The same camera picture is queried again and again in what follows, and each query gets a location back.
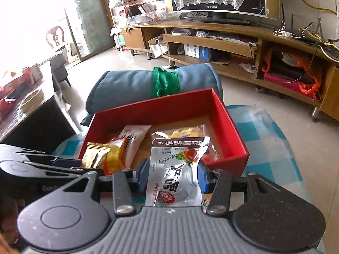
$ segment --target rolled blanket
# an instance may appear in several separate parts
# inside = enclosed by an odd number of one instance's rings
[[[180,92],[213,88],[221,100],[223,92],[218,75],[209,63],[183,66],[176,69]],[[81,122],[89,126],[99,111],[152,98],[152,71],[108,71],[96,82],[86,101],[87,116]]]

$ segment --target gray ribbed surface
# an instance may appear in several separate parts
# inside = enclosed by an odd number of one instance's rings
[[[134,217],[119,218],[98,243],[78,254],[266,254],[241,239],[227,220],[204,214],[200,207],[144,207]],[[24,254],[34,254],[27,250]],[[309,250],[304,254],[316,253]]]

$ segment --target glass door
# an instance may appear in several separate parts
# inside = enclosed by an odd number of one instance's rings
[[[115,46],[102,0],[62,0],[81,61]]]

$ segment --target open red box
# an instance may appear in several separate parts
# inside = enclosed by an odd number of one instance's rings
[[[209,118],[223,154],[223,158],[209,162],[207,166],[240,176],[249,153],[213,89],[174,94],[97,112],[89,126],[79,158],[83,157],[87,142],[107,143],[112,134],[118,135],[125,125],[160,125],[200,116]]]

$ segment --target red logo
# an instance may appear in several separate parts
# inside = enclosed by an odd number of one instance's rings
[[[169,191],[160,191],[160,197],[166,204],[174,203],[175,197]]]

